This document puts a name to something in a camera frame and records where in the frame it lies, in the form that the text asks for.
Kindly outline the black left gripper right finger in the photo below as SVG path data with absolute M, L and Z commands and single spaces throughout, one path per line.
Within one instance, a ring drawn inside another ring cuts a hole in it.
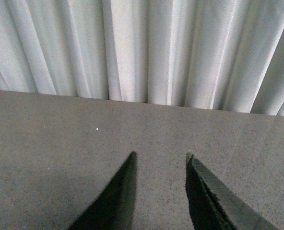
M 276 229 L 190 152 L 186 155 L 185 188 L 196 230 Z

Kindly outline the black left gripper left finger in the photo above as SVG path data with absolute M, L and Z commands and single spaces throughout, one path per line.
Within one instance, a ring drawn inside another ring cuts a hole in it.
M 131 230 L 137 191 L 137 153 L 131 152 L 70 230 Z

